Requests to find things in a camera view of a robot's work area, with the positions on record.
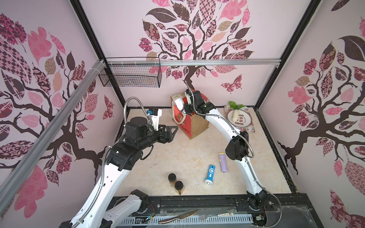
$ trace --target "white radish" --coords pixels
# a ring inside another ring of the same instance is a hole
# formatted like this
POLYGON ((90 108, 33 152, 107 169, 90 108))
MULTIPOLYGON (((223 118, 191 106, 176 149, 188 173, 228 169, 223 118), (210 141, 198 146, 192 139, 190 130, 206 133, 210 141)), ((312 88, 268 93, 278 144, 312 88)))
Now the white radish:
POLYGON ((238 111, 238 109, 235 109, 233 111, 233 115, 232 115, 232 121, 233 122, 236 122, 238 120, 238 115, 239 115, 239 111, 238 111))

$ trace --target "purple flashlight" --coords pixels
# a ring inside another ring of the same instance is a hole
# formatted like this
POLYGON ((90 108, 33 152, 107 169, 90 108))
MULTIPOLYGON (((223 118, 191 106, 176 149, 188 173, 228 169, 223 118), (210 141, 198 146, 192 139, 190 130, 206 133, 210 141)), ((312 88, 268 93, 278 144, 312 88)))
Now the purple flashlight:
POLYGON ((220 170, 222 170, 223 173, 228 172, 227 164, 226 164, 226 153, 219 153, 219 162, 220 162, 220 170))

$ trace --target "aluminum rail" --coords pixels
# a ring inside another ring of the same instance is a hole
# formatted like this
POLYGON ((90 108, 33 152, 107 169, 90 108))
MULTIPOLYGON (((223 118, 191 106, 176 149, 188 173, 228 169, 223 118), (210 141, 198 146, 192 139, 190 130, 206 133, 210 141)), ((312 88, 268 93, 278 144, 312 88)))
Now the aluminum rail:
POLYGON ((77 89, 71 94, 59 112, 57 112, 48 127, 42 132, 39 138, 37 138, 27 154, 24 155, 20 163, 4 181, 3 185, 0 187, 0 214, 6 209, 10 201, 18 192, 19 188, 33 171, 40 157, 44 154, 49 144, 51 144, 54 140, 66 119, 75 109, 77 103, 81 100, 92 81, 94 81, 94 79, 99 75, 99 71, 103 68, 103 60, 98 60, 93 65, 92 69, 88 71, 77 89))
MULTIPOLYGON (((203 60, 160 60, 160 66, 217 66, 217 65, 279 65, 281 59, 203 59, 203 60)), ((108 64, 159 64, 159 61, 108 58, 108 64)))

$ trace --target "butterfly decal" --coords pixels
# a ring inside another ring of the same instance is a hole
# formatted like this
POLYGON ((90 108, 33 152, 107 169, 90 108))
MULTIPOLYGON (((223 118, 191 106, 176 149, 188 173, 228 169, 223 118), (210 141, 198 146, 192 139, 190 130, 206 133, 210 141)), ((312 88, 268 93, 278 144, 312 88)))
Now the butterfly decal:
POLYGON ((223 83, 221 84, 221 86, 223 86, 224 88, 227 89, 228 92, 230 92, 232 94, 232 91, 236 88, 241 88, 242 86, 242 83, 241 83, 241 80, 242 80, 242 74, 239 75, 238 77, 236 77, 236 79, 234 80, 233 83, 223 83))
POLYGON ((105 100, 105 104, 107 105, 107 110, 104 112, 104 115, 103 115, 103 120, 105 120, 106 118, 111 118, 113 117, 113 107, 114 107, 114 104, 109 101, 109 98, 107 98, 105 95, 104 95, 104 100, 105 100))

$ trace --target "glass jar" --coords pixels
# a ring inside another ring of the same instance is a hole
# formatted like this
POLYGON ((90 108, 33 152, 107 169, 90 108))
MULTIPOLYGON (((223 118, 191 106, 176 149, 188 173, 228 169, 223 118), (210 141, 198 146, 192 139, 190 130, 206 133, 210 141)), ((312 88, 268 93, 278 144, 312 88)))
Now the glass jar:
POLYGON ((181 181, 177 181, 175 183, 175 189, 177 190, 177 192, 179 193, 179 195, 181 195, 181 193, 183 192, 184 190, 184 185, 181 181))
POLYGON ((169 175, 169 181, 170 181, 170 186, 174 187, 175 183, 176 183, 176 175, 173 173, 170 173, 169 175))

